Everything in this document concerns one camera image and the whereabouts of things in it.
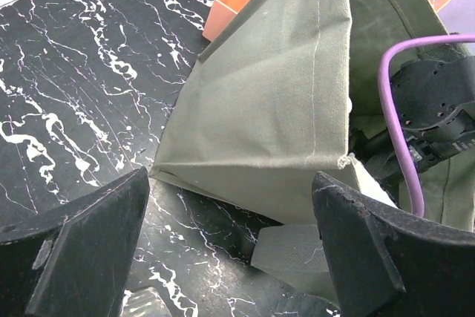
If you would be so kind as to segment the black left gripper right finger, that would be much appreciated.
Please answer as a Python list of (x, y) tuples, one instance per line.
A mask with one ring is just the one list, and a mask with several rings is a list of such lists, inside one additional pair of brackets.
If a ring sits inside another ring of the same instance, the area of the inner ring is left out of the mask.
[(474, 234), (418, 218), (323, 172), (312, 202), (342, 316), (473, 316)]

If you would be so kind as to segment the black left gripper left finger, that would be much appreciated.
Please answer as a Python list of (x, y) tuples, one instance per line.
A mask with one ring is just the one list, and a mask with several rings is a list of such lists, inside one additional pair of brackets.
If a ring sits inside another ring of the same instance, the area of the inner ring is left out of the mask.
[(1, 228), (2, 316), (119, 316), (149, 196), (133, 170)]

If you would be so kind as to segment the clear square bottle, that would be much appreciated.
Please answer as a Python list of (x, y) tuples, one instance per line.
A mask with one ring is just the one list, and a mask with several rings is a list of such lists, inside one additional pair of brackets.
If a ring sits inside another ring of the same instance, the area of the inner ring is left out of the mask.
[(159, 293), (153, 287), (132, 292), (126, 290), (122, 300), (121, 317), (171, 317)]

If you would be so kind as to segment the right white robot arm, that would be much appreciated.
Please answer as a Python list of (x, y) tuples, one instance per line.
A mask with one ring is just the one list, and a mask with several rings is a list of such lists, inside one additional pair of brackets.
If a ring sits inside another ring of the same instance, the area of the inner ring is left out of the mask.
[[(404, 65), (390, 90), (418, 172), (474, 151), (474, 58)], [(369, 198), (323, 172), (318, 231), (343, 316), (472, 316), (474, 234)]]

